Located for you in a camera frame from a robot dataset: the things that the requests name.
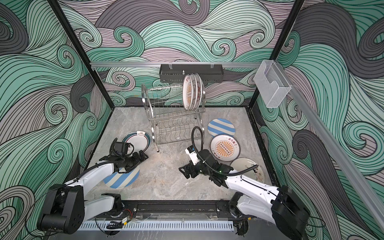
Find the blue cream striped plate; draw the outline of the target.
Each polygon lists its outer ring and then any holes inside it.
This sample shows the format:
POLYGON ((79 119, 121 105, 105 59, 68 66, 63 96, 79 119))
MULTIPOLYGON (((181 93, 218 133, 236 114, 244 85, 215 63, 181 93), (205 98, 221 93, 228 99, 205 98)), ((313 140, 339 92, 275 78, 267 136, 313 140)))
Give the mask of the blue cream striped plate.
POLYGON ((123 189, 133 184, 140 175, 140 167, 137 166, 129 173, 120 174, 118 172, 106 177, 103 182, 111 189, 123 189))

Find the white plate red characters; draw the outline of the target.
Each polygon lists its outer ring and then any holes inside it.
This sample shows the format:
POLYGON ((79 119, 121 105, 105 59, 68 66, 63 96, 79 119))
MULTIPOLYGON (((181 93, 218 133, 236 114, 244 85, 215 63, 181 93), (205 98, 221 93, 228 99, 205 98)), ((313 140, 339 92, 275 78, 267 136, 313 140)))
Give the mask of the white plate red characters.
POLYGON ((205 99, 205 86, 204 86, 204 82, 203 82, 203 80, 199 74, 198 74, 198 77, 199 77, 200 84, 201 84, 200 106, 203 107, 204 99, 205 99))

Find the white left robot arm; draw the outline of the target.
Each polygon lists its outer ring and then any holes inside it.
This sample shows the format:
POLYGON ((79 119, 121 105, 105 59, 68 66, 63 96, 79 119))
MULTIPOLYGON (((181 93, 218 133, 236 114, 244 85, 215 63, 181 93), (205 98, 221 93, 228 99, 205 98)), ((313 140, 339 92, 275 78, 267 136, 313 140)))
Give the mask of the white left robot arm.
POLYGON ((84 221, 102 213, 119 217, 124 204, 119 194, 102 194, 96 200, 86 201, 85 196, 105 178, 124 168, 137 167, 148 159, 143 152, 134 152, 128 156, 109 155, 101 163, 87 169, 78 177, 62 185, 49 188, 37 221, 40 231, 51 233, 75 233, 84 221))

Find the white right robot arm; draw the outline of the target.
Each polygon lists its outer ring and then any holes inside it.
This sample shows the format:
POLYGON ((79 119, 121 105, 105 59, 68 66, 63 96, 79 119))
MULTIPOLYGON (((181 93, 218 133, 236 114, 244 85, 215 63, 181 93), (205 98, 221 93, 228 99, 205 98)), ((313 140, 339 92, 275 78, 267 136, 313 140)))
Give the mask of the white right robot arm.
POLYGON ((310 210, 290 187, 269 186, 253 180, 245 171, 219 163, 208 150, 196 151, 190 146, 185 152, 190 161, 179 170, 187 179, 205 175, 218 187, 236 191, 230 201, 234 217, 257 217, 275 224, 291 240, 308 239, 310 210))

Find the steel two-tier dish rack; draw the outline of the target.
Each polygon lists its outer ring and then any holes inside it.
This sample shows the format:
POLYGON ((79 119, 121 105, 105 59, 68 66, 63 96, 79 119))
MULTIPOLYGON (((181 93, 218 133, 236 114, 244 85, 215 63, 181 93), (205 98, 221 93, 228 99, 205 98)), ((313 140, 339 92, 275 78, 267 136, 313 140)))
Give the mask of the steel two-tier dish rack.
POLYGON ((182 84, 155 88, 147 88, 142 84, 141 93, 157 152, 160 151, 160 145, 190 141, 194 127, 205 130, 203 126, 205 97, 196 110, 187 111, 183 105, 182 84))

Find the white plate teal red rim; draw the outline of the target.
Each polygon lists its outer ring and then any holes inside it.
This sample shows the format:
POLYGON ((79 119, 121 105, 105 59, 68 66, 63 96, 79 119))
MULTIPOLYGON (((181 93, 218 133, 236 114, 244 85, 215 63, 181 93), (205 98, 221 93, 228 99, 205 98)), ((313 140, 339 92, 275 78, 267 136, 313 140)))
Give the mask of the white plate teal red rim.
POLYGON ((125 136, 123 142, 132 144, 135 152, 146 152, 150 147, 152 140, 148 133, 144 131, 136 131, 125 136))

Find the sunburst plate red green rim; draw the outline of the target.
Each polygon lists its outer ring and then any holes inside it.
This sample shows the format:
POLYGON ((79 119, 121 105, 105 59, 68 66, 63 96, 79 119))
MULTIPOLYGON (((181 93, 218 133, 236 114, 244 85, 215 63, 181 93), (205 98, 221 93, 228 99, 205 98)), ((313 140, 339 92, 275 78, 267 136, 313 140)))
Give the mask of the sunburst plate red green rim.
POLYGON ((239 142, 229 135, 217 135, 210 142, 210 149, 213 156, 223 162, 232 162, 241 153, 239 142))

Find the blue white striped plate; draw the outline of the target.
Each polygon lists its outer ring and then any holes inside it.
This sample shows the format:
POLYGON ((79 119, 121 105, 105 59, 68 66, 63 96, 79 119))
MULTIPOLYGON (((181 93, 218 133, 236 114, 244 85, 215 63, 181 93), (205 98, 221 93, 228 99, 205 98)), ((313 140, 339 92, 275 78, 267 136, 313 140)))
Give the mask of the blue white striped plate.
POLYGON ((235 126, 226 119, 213 119, 209 122, 207 127, 208 133, 215 137, 217 135, 234 136, 236 133, 235 126))

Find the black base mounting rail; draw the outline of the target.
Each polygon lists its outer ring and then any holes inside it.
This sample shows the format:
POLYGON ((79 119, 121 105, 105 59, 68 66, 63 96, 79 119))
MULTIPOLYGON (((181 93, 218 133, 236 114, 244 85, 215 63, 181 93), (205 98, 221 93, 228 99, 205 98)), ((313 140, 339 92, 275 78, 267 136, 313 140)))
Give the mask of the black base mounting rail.
POLYGON ((204 214, 218 218, 243 219, 246 217, 260 218, 274 222, 271 207, 264 208, 261 203, 248 199, 246 196, 234 196, 230 201, 128 201, 116 200, 111 210, 100 207, 86 206, 84 220, 93 218, 122 219, 138 218, 151 214, 204 214))

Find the black wall-mounted tray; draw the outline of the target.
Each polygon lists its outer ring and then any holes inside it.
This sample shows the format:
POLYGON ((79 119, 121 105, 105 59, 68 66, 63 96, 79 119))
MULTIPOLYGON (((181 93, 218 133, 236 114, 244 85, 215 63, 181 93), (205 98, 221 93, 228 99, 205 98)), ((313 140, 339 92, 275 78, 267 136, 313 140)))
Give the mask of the black wall-mounted tray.
POLYGON ((182 83, 190 74, 198 74, 204 84, 221 83, 224 78, 222 65, 214 64, 162 64, 159 74, 162 83, 182 83))

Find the clear acrylic wall holder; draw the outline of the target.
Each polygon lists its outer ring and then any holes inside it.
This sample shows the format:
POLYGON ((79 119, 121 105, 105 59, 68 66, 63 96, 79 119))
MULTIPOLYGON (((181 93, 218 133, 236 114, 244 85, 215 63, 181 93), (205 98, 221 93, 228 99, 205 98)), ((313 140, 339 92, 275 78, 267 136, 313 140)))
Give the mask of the clear acrylic wall holder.
POLYGON ((254 82, 267 108, 278 108, 292 89, 283 66, 273 60, 262 61, 254 82))

